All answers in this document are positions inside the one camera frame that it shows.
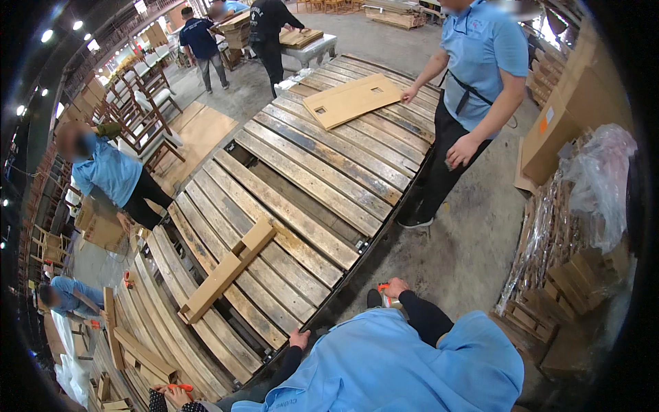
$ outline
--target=face mask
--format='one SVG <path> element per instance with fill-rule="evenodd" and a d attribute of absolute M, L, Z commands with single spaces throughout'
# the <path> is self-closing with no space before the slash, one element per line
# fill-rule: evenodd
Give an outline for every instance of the face mask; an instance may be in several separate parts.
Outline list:
<path fill-rule="evenodd" d="M 82 163 L 89 160 L 94 154 L 96 148 L 96 133 L 88 131 L 85 134 L 79 134 L 74 142 L 76 154 L 72 163 Z"/>

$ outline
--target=hand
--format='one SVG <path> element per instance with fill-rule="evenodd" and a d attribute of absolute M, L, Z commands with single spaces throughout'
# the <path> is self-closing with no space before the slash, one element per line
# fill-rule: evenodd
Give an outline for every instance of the hand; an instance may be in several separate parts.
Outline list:
<path fill-rule="evenodd" d="M 191 402 L 188 392 L 178 386 L 174 386 L 173 388 L 165 387 L 165 389 L 165 398 L 167 398 L 176 409 L 180 409 L 186 403 Z"/>
<path fill-rule="evenodd" d="M 398 299 L 398 296 L 400 296 L 403 291 L 408 291 L 409 289 L 410 285 L 408 285 L 406 281 L 401 278 L 391 278 L 389 279 L 389 287 L 384 290 L 384 295 Z"/>
<path fill-rule="evenodd" d="M 473 134 L 465 134 L 446 152 L 446 164 L 450 166 L 451 170 L 458 167 L 460 163 L 466 167 L 478 150 L 480 143 L 481 141 L 475 138 Z"/>
<path fill-rule="evenodd" d="M 117 219 L 119 219 L 119 223 L 121 223 L 121 227 L 123 227 L 123 229 L 127 233 L 130 233 L 131 223 L 129 217 L 121 212 L 117 212 Z"/>
<path fill-rule="evenodd" d="M 306 344 L 309 341 L 309 335 L 311 334 L 310 330 L 307 330 L 305 333 L 301 334 L 299 328 L 295 328 L 291 332 L 291 337 L 289 338 L 289 344 L 292 346 L 299 346 L 303 351 L 306 349 Z"/>
<path fill-rule="evenodd" d="M 153 385 L 151 389 L 161 394 L 164 394 L 167 391 L 167 385 Z"/>
<path fill-rule="evenodd" d="M 412 101 L 412 99 L 416 96 L 417 93 L 418 93 L 418 88 L 414 86 L 408 88 L 403 92 L 403 94 L 401 94 L 401 102 L 403 102 L 403 104 L 409 104 L 409 102 Z"/>
<path fill-rule="evenodd" d="M 101 311 L 98 312 L 98 314 L 101 315 L 101 317 L 103 318 L 103 320 L 107 324 L 108 323 L 108 321 L 107 321 L 107 312 L 105 312 L 103 309 L 101 309 Z"/>

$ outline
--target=cardboard sheet with square holes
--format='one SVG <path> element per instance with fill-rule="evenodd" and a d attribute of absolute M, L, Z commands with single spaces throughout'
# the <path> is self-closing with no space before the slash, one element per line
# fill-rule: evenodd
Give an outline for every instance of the cardboard sheet with square holes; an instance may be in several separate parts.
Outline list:
<path fill-rule="evenodd" d="M 401 90 L 378 73 L 314 94 L 302 102 L 325 130 L 330 130 L 400 99 Z"/>

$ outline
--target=gray jeans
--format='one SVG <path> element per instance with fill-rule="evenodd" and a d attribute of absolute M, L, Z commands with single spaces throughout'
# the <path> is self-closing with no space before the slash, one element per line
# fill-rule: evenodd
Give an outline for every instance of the gray jeans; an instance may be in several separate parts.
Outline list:
<path fill-rule="evenodd" d="M 210 64 L 213 64 L 215 71 L 219 76 L 219 81 L 222 83 L 222 86 L 227 85 L 227 75 L 224 73 L 224 65 L 222 64 L 222 58 L 219 53 L 212 56 L 210 59 L 197 59 L 197 64 L 199 64 L 199 70 L 202 71 L 202 78 L 204 79 L 204 84 L 206 85 L 206 90 L 211 90 L 210 87 Z"/>

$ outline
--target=light blue polo shirt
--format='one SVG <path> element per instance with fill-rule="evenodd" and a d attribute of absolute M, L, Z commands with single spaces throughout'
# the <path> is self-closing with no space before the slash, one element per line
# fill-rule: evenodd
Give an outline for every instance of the light blue polo shirt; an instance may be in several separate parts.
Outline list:
<path fill-rule="evenodd" d="M 224 2 L 224 12 L 226 13 L 229 10 L 233 10 L 234 13 L 241 12 L 243 10 L 249 9 L 249 6 L 241 3 L 240 1 L 226 0 Z"/>
<path fill-rule="evenodd" d="M 470 9 L 444 20 L 441 47 L 449 55 L 451 73 L 491 102 L 503 90 L 499 69 L 520 77 L 528 73 L 529 49 L 522 28 L 484 0 L 476 0 Z M 470 93 L 460 115 L 456 115 L 464 93 L 465 89 L 447 75 L 444 104 L 462 127 L 472 131 L 491 106 Z"/>
<path fill-rule="evenodd" d="M 372 309 L 331 329 L 265 403 L 232 412 L 506 411 L 524 364 L 483 312 L 470 312 L 434 348 L 397 309 Z"/>
<path fill-rule="evenodd" d="M 87 296 L 99 308 L 104 309 L 103 292 L 87 286 L 79 280 L 55 276 L 50 282 L 50 286 L 55 290 L 60 299 L 59 306 L 51 309 L 62 316 L 66 316 L 67 312 L 72 311 L 85 316 L 98 316 L 98 313 L 94 312 L 86 303 L 73 296 L 73 289 L 77 289 L 78 292 Z"/>
<path fill-rule="evenodd" d="M 98 186 L 117 207 L 122 208 L 132 195 L 142 173 L 142 164 L 97 138 L 93 160 L 74 163 L 71 175 L 80 191 L 89 196 Z"/>

